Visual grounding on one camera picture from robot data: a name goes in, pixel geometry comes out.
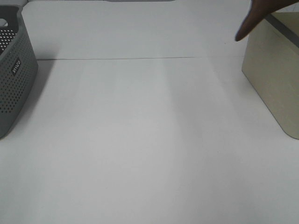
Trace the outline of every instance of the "white tabletop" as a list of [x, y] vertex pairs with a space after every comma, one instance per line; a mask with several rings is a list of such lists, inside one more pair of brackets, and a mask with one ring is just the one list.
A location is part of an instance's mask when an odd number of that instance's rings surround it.
[[33, 1], [23, 17], [37, 58], [243, 56], [248, 1]]
[[242, 58], [40, 61], [0, 223], [296, 224], [299, 141]]

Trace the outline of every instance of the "basket handle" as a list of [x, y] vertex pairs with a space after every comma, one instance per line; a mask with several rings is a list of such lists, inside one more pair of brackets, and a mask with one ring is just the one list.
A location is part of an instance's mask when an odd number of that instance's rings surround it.
[[4, 19], [7, 22], [7, 29], [18, 30], [18, 18], [17, 13], [19, 8], [17, 6], [0, 6], [0, 19]]

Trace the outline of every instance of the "gray plastic basket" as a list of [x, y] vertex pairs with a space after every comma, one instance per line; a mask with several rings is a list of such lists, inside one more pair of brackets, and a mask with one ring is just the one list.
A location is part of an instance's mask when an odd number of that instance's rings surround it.
[[0, 138], [20, 113], [37, 74], [37, 62], [20, 6], [0, 6]]

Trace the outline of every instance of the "white table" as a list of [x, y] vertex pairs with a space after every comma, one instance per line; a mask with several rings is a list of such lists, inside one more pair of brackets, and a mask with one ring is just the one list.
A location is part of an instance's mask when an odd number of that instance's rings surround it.
[[0, 141], [0, 223], [297, 223], [299, 141], [241, 63], [39, 62]]

